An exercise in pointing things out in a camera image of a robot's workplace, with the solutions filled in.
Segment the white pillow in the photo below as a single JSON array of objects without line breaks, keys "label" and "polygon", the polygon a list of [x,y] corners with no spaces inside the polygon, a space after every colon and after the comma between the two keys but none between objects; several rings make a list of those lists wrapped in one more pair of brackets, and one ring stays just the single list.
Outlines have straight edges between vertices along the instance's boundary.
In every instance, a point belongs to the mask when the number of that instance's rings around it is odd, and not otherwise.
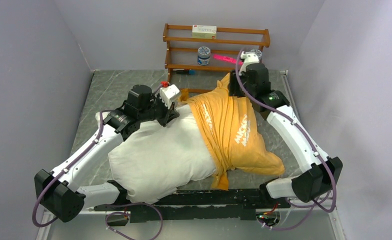
[{"label": "white pillow", "polygon": [[141,123],[107,155],[113,180],[126,189],[132,203],[156,203],[217,171],[190,106],[176,111],[179,116],[165,127],[156,120]]}]

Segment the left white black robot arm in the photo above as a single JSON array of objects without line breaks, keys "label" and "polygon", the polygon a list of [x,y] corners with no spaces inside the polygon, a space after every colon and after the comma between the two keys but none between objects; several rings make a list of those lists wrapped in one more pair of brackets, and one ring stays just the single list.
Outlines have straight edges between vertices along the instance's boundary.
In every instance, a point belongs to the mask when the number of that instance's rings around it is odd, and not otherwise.
[{"label": "left white black robot arm", "polygon": [[34,176],[33,224],[42,228],[53,223],[52,220],[38,222],[39,206],[64,223],[86,208],[109,205],[114,210],[123,209],[127,203],[127,190],[119,183],[108,180],[99,185],[83,186],[84,178],[93,165],[139,130],[141,123],[156,121],[165,127],[177,118],[179,113],[175,110],[175,102],[180,95],[180,90],[168,82],[162,82],[155,91],[147,85],[137,84],[120,107],[100,111],[99,126],[91,138],[63,163],[51,171],[41,169]]}]

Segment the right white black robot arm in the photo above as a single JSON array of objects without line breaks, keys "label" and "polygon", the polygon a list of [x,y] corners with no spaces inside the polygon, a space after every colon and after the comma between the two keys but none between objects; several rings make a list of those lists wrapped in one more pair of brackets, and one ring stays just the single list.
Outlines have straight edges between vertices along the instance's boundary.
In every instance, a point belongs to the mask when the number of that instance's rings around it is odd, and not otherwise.
[{"label": "right white black robot arm", "polygon": [[343,163],[330,157],[300,123],[286,96],[273,90],[269,71],[261,63],[252,63],[230,72],[229,95],[246,97],[282,137],[294,155],[301,173],[298,176],[277,178],[260,185],[259,202],[266,208],[278,199],[297,198],[307,203],[323,194],[337,194],[337,182]]}]

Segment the orange Mickey Mouse pillowcase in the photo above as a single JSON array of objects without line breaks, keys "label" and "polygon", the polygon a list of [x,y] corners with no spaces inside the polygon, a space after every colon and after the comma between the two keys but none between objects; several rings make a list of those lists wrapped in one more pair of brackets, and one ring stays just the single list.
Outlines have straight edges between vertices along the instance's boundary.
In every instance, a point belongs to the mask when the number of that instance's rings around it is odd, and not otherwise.
[{"label": "orange Mickey Mouse pillowcase", "polygon": [[229,170],[276,177],[285,172],[282,160],[267,151],[252,103],[247,97],[230,96],[229,83],[227,74],[217,81],[215,89],[190,96],[190,90],[184,88],[179,98],[190,107],[213,158],[216,171],[211,186],[219,190],[229,189]]}]

